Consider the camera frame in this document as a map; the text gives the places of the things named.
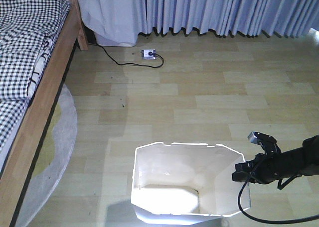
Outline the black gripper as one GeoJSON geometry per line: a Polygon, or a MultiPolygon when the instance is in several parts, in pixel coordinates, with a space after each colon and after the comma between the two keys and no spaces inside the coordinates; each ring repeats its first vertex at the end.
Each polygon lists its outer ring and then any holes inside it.
{"type": "Polygon", "coordinates": [[[259,153],[253,160],[235,164],[232,181],[245,182],[251,173],[250,183],[270,184],[273,181],[281,180],[283,177],[279,169],[280,161],[280,154],[268,158],[265,154],[259,153]]]}

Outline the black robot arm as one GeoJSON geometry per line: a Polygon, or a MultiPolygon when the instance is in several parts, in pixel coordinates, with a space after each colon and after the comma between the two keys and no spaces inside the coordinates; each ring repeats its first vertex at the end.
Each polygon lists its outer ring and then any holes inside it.
{"type": "Polygon", "coordinates": [[[264,153],[255,159],[235,164],[232,180],[269,184],[275,180],[287,178],[287,182],[301,176],[319,174],[319,136],[316,135],[303,141],[302,147],[282,152],[277,141],[270,135],[252,132],[248,139],[260,145],[264,153]]]}

